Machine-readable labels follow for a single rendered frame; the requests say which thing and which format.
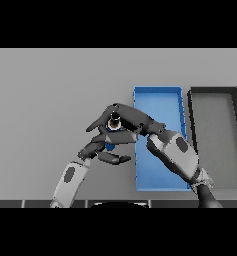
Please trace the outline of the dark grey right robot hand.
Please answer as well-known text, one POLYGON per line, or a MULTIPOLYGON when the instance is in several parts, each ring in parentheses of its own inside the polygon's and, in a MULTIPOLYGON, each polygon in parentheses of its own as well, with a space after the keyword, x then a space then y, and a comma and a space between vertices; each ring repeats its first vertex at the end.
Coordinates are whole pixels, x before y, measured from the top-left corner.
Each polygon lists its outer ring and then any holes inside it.
POLYGON ((92 139, 93 143, 107 142, 110 144, 126 144, 135 143, 138 140, 139 135, 160 135, 165 131, 166 125, 155 121, 149 115, 134 107, 121 103, 114 103, 113 105, 108 106, 101 116, 95 120, 86 131, 90 132, 96 127, 100 128, 101 133, 92 139), (124 130, 115 132, 107 132, 105 130, 105 125, 110 120, 113 112, 119 114, 121 125, 124 127, 124 130))

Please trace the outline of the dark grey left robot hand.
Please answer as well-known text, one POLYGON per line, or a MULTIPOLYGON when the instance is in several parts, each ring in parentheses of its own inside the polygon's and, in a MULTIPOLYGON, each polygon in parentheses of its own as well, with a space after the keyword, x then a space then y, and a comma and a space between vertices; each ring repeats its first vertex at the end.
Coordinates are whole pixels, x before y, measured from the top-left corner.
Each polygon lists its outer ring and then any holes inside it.
POLYGON ((94 157, 97 157, 100 161, 111 165, 119 165, 121 163, 125 163, 131 160, 131 157, 127 155, 119 156, 116 154, 105 152, 104 142, 88 143, 83 149, 78 152, 77 156, 83 161, 85 161, 86 159, 93 159, 94 157))

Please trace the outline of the blue pipe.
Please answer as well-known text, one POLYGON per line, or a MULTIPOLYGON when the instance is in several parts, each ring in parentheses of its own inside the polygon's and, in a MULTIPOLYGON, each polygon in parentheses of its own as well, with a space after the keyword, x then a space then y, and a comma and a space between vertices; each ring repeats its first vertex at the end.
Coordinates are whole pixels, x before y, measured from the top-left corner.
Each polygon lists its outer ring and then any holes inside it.
MULTIPOLYGON (((108 132, 116 132, 116 131, 119 131, 120 129, 121 129, 120 115, 116 111, 113 111, 110 115, 110 119, 107 122, 106 130, 108 132)), ((105 147, 107 151, 112 151, 115 148, 115 145, 110 143, 105 143, 105 147)))

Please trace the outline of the blue bin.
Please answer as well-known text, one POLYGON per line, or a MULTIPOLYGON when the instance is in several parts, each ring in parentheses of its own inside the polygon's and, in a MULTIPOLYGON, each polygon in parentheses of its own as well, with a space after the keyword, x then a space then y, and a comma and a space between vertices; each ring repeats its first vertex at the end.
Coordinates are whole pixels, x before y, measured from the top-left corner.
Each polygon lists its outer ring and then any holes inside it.
MULTIPOLYGON (((165 123, 168 130, 186 134, 186 122, 182 88, 180 86, 135 86, 133 106, 165 123)), ((136 190, 137 191, 190 191, 190 186, 171 172, 162 161, 146 147, 147 138, 138 137, 135 144, 136 190)))

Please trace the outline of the dark grey bin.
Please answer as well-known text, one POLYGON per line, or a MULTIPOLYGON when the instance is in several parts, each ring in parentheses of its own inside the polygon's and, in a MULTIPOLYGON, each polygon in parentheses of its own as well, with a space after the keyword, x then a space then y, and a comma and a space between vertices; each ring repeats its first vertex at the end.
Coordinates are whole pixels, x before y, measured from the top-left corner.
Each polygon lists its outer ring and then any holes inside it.
POLYGON ((192 141, 214 188, 237 189, 237 87, 191 87, 192 141))

